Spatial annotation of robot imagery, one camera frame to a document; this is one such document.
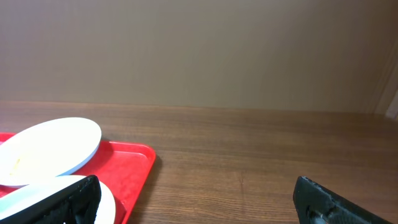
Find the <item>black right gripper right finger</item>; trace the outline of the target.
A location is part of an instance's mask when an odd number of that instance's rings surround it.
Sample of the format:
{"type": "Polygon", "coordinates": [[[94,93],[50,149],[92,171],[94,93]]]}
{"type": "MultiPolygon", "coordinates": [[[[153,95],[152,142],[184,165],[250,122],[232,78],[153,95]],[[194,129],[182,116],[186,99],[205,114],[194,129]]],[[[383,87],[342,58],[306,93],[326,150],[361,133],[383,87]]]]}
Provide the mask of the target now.
{"type": "Polygon", "coordinates": [[[391,224],[306,176],[298,177],[293,201],[300,224],[391,224]]]}

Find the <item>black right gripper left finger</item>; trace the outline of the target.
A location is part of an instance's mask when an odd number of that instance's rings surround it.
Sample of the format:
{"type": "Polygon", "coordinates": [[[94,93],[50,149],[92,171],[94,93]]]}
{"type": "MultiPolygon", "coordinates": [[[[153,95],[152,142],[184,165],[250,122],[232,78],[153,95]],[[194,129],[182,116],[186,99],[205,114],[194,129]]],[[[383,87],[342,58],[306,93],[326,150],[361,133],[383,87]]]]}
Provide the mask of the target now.
{"type": "Polygon", "coordinates": [[[55,177],[1,198],[1,223],[94,223],[100,201],[97,176],[55,177]]]}

